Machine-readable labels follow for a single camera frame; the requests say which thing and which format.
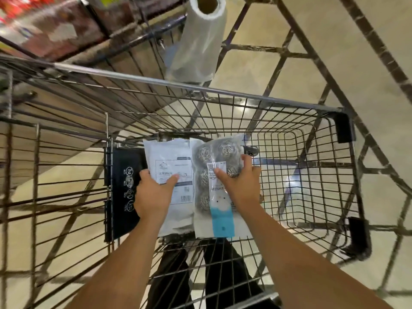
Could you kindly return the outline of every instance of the hand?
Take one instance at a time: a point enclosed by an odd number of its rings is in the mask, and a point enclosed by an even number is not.
[[[141,181],[136,188],[134,209],[141,219],[152,220],[162,225],[179,175],[172,175],[162,185],[153,180],[148,169],[140,172],[140,178]]]
[[[215,168],[217,178],[223,183],[230,199],[243,216],[248,209],[259,206],[260,198],[260,167],[252,166],[252,157],[242,155],[244,162],[239,176],[231,178],[223,170]]]

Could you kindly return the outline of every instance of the person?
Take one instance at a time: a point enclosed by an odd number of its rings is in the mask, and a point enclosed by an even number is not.
[[[247,223],[286,309],[389,309],[373,291],[302,243],[260,206],[260,168],[243,155],[244,168],[236,178],[219,169],[236,209]],[[157,234],[166,217],[178,175],[157,184],[149,171],[140,173],[135,209],[136,228],[83,286],[66,308],[140,306],[149,280]],[[226,239],[201,241],[206,263],[206,307],[225,308],[262,292],[251,280],[242,258]],[[167,246],[148,293],[147,308],[194,308],[190,304],[186,250]],[[270,300],[253,305],[277,308]]]

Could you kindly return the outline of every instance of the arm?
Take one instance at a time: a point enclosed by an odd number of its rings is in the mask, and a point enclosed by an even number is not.
[[[140,172],[140,177],[134,203],[139,223],[67,309],[139,307],[149,280],[157,234],[166,217],[178,175],[171,176],[164,185],[157,184],[147,169]]]
[[[373,291],[347,275],[283,228],[259,204],[260,167],[243,155],[237,178],[215,169],[242,215],[286,309],[390,309]]]

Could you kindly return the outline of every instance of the white plastic package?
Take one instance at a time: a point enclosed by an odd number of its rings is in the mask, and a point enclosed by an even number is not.
[[[185,28],[166,72],[169,81],[202,83],[212,80],[224,27],[225,0],[189,0]]]
[[[180,176],[173,189],[169,210],[159,236],[193,231],[194,187],[189,140],[175,139],[168,142],[144,140],[143,144],[150,176],[157,183],[166,183],[175,173]]]
[[[229,194],[214,173],[215,168],[229,176],[240,174],[243,134],[204,143],[191,140],[195,181],[194,231],[196,237],[250,236]]]

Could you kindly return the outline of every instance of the yellow price tag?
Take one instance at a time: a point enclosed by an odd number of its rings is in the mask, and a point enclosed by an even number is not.
[[[117,0],[100,0],[105,7],[108,7],[110,4],[116,2]]]

